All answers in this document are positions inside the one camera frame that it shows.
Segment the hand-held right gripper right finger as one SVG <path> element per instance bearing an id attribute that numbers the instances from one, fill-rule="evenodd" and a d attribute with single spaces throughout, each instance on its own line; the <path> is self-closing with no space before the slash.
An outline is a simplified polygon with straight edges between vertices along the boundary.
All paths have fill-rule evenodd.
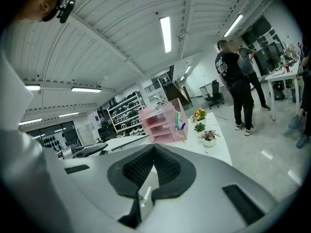
<path id="1" fill-rule="evenodd" d="M 195 181 L 194 164 L 165 146 L 154 145 L 153 163 L 158 176 L 159 188 L 152 191 L 152 200 L 177 198 Z"/>

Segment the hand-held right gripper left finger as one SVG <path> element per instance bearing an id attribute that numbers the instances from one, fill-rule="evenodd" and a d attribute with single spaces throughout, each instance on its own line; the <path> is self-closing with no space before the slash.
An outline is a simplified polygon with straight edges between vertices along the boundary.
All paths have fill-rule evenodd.
<path id="1" fill-rule="evenodd" d="M 153 145 L 145 145 L 142 149 L 113 163 L 107 171 L 107 179 L 116 193 L 133 200 L 130 213 L 118 220 L 133 229 L 141 223 L 138 191 L 153 168 L 153 148 Z"/>

